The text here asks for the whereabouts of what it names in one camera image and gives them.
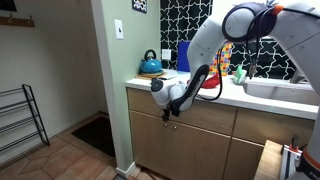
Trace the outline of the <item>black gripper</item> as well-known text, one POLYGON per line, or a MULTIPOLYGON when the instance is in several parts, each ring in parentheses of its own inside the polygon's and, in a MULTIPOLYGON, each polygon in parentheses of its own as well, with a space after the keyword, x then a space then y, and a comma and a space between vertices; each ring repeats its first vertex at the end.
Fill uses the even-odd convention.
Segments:
POLYGON ((164 122, 168 121, 168 117, 170 115, 178 117, 180 114, 180 106, 178 104, 166 105, 162 108, 162 110, 163 110, 163 115, 161 118, 164 122))

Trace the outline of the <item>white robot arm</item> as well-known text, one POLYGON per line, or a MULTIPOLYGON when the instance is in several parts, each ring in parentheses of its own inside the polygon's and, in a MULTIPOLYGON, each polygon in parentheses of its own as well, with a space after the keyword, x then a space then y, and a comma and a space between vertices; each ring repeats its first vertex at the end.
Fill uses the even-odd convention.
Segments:
POLYGON ((320 95, 319 7, 303 0, 285 5, 244 2, 224 18, 209 16, 197 30, 187 50, 190 79, 157 79, 151 93, 167 121, 188 110, 206 80, 211 60, 227 42, 247 45, 269 36, 276 40, 296 68, 320 95))

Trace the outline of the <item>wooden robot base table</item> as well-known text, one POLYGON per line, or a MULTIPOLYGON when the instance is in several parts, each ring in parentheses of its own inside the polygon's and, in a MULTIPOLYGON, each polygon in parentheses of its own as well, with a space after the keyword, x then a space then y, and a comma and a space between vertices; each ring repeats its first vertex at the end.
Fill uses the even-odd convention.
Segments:
POLYGON ((282 145, 267 140, 256 170, 254 180, 279 180, 282 145))

